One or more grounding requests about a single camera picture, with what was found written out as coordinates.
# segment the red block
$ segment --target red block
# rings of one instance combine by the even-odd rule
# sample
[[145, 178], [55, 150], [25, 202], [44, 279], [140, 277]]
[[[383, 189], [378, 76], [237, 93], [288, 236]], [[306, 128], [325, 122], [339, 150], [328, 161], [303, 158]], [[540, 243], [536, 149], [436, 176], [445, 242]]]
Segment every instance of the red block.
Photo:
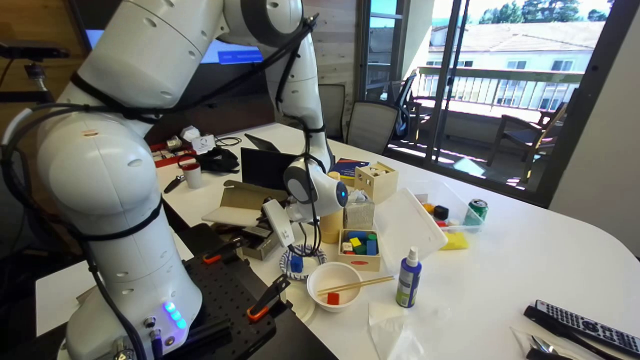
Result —
[[326, 303], [329, 305], [340, 305], [340, 294], [338, 293], [327, 294]]

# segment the monitor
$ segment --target monitor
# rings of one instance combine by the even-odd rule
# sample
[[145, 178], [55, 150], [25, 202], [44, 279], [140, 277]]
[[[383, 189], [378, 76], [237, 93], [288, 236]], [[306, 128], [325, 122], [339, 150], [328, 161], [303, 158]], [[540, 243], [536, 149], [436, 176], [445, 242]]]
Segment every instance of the monitor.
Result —
[[[121, 0], [68, 0], [75, 23], [87, 51], [91, 51], [100, 40], [111, 17], [120, 6]], [[234, 79], [262, 61], [257, 47], [226, 44], [215, 40], [205, 53], [185, 89], [179, 104], [199, 99], [227, 81]], [[245, 84], [222, 95], [235, 97], [242, 95], [266, 94], [268, 88], [264, 74], [254, 76]]]

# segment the wooden chopsticks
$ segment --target wooden chopsticks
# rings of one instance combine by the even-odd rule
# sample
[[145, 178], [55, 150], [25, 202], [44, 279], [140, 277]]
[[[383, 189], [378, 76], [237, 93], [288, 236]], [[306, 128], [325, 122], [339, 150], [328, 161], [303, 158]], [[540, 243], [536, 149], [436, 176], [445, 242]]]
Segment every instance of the wooden chopsticks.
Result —
[[332, 288], [319, 290], [317, 294], [318, 294], [318, 296], [321, 296], [321, 295], [326, 295], [328, 293], [337, 293], [337, 292], [340, 292], [340, 291], [351, 290], [351, 289], [356, 289], [356, 288], [362, 288], [364, 286], [369, 286], [369, 285], [373, 285], [373, 284], [379, 284], [381, 282], [387, 282], [387, 281], [391, 281], [393, 279], [394, 279], [393, 276], [386, 276], [386, 277], [379, 277], [379, 278], [373, 279], [373, 280], [352, 282], [351, 284], [334, 286]]

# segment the tree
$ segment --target tree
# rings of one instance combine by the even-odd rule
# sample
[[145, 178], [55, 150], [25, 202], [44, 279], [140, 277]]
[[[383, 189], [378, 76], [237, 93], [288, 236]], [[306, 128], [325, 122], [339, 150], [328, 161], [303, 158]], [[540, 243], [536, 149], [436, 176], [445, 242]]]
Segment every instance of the tree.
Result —
[[579, 0], [526, 0], [522, 5], [524, 22], [581, 21]]
[[607, 21], [607, 14], [593, 9], [589, 12], [589, 15], [587, 15], [587, 19], [589, 19], [589, 21]]
[[506, 3], [498, 10], [487, 9], [480, 18], [480, 24], [516, 24], [522, 22], [522, 8], [513, 1], [511, 4]]

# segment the table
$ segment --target table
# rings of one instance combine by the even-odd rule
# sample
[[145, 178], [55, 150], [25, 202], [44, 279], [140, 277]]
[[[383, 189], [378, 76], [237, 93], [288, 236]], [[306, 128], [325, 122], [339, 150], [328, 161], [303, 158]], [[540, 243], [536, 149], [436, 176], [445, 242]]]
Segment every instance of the table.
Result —
[[[304, 144], [299, 130], [271, 124], [231, 134], [243, 138], [241, 145], [230, 148], [238, 156], [240, 147], [254, 147], [243, 133], [269, 140], [281, 151], [293, 154], [299, 153]], [[427, 332], [434, 334], [426, 347], [430, 358], [522, 358], [509, 327], [537, 329], [522, 316], [526, 306], [536, 299], [640, 334], [640, 263], [611, 235], [564, 215], [383, 156], [333, 141], [330, 146], [337, 158], [380, 161], [400, 171], [400, 186], [437, 179], [463, 200], [480, 198], [489, 203], [485, 227], [468, 250], [437, 252], [423, 262], [417, 303], [409, 312], [415, 316], [437, 314], [441, 319], [424, 324]], [[158, 169], [159, 187], [164, 188], [179, 173], [175, 165]], [[180, 185], [164, 198], [193, 226], [218, 207], [222, 183], [227, 179], [241, 180], [241, 175], [203, 174], [203, 188], [192, 190]], [[329, 260], [335, 258], [335, 246], [323, 244]], [[278, 258], [283, 251], [274, 251], [265, 261], [250, 259], [253, 271], [264, 282], [270, 283], [280, 274]], [[68, 289], [66, 299], [55, 291], [61, 281], [66, 284], [69, 279], [82, 276], [78, 271], [88, 274], [84, 265], [73, 268], [36, 283], [38, 334], [70, 316], [48, 309], [55, 306], [68, 311], [63, 304], [75, 302], [74, 291], [80, 294], [91, 286], [89, 278], [82, 290]], [[362, 275], [364, 279], [379, 276], [365, 272]], [[375, 359], [377, 354], [367, 327], [367, 302], [393, 304], [395, 286], [387, 282], [364, 288], [360, 302], [344, 313], [317, 308], [309, 328], [341, 359]]]

